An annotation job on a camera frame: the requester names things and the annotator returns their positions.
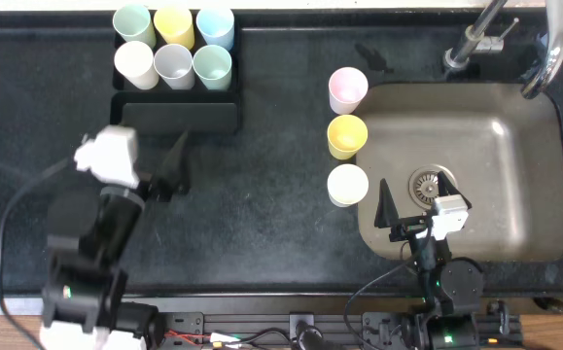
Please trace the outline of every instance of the plastic cup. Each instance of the plastic cup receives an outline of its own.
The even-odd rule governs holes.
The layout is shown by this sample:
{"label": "plastic cup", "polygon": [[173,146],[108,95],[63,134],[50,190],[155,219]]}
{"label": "plastic cup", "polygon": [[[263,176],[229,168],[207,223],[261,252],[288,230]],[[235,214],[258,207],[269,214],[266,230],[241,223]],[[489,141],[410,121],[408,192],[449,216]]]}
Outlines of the plastic cup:
{"label": "plastic cup", "polygon": [[143,5],[127,5],[113,15],[115,31],[127,42],[140,41],[150,48],[156,45],[156,32],[152,25],[152,16]]}
{"label": "plastic cup", "polygon": [[368,127],[355,116],[339,116],[329,124],[327,138],[333,157],[340,160],[350,159],[368,141]]}
{"label": "plastic cup", "polygon": [[150,89],[158,84],[154,53],[143,42],[127,42],[115,53],[115,67],[137,88]]}
{"label": "plastic cup", "polygon": [[171,88],[193,88],[193,55],[185,47],[178,44],[161,47],[154,57],[154,67]]}
{"label": "plastic cup", "polygon": [[167,44],[179,44],[188,50],[194,46],[193,14],[181,6],[156,11],[154,25]]}
{"label": "plastic cup", "polygon": [[231,55],[218,45],[206,45],[193,58],[196,75],[208,89],[226,90],[231,84]]}
{"label": "plastic cup", "polygon": [[329,198],[338,207],[358,203],[368,194],[368,187],[368,175],[354,164],[342,164],[333,169],[327,181]]}
{"label": "plastic cup", "polygon": [[233,12],[230,9],[202,9],[196,15],[196,27],[208,45],[233,47]]}
{"label": "plastic cup", "polygon": [[368,93],[368,78],[357,68],[337,69],[329,79],[329,103],[339,115],[352,113]]}

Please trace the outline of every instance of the wooden floor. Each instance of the wooden floor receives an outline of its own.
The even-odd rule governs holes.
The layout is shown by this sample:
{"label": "wooden floor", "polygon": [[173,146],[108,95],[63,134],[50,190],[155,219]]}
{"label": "wooden floor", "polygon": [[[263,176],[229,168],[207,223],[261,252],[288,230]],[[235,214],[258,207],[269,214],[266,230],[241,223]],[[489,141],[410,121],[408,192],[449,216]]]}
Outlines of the wooden floor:
{"label": "wooden floor", "polygon": [[[37,332],[40,319],[18,316],[25,327]],[[563,316],[522,316],[526,346],[532,350],[563,350]],[[0,316],[0,349],[31,350],[33,347]]]}

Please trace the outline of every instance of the faucet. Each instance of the faucet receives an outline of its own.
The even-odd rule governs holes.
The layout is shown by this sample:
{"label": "faucet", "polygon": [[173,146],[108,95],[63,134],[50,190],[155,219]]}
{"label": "faucet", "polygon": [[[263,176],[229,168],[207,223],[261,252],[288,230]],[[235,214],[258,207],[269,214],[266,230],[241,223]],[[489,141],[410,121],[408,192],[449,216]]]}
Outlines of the faucet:
{"label": "faucet", "polygon": [[[458,44],[445,52],[443,65],[446,68],[465,69],[473,53],[499,53],[504,48],[504,38],[518,23],[517,18],[500,37],[485,37],[484,31],[507,2],[493,0],[488,4],[475,23],[465,29]],[[548,24],[546,56],[539,71],[521,89],[521,94],[527,99],[546,89],[563,61],[563,0],[545,0],[545,4]]]}

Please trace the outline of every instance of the drain strainer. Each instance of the drain strainer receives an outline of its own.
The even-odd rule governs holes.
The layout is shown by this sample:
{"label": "drain strainer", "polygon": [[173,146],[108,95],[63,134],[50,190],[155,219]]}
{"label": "drain strainer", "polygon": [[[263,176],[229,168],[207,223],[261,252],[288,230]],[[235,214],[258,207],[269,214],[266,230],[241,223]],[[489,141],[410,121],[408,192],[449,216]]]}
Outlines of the drain strainer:
{"label": "drain strainer", "polygon": [[444,166],[430,164],[415,170],[408,180],[410,198],[420,207],[430,209],[439,196],[439,178],[437,174],[443,171],[455,187],[458,187],[454,175]]}

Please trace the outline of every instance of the sink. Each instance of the sink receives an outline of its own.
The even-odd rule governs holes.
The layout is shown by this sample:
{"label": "sink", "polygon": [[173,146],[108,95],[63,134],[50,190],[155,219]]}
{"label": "sink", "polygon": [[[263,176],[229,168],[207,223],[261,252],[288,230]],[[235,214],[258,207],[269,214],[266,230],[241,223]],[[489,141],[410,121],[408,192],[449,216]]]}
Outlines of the sink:
{"label": "sink", "polygon": [[389,242],[389,229],[373,225],[380,179],[400,217],[416,216],[430,207],[435,175],[443,170],[473,205],[463,230],[447,236],[454,256],[529,262],[563,255],[560,123],[546,95],[526,100],[520,89],[399,84],[368,92],[354,113],[369,131],[357,154],[369,178],[358,218],[376,254],[399,259],[402,245]]}

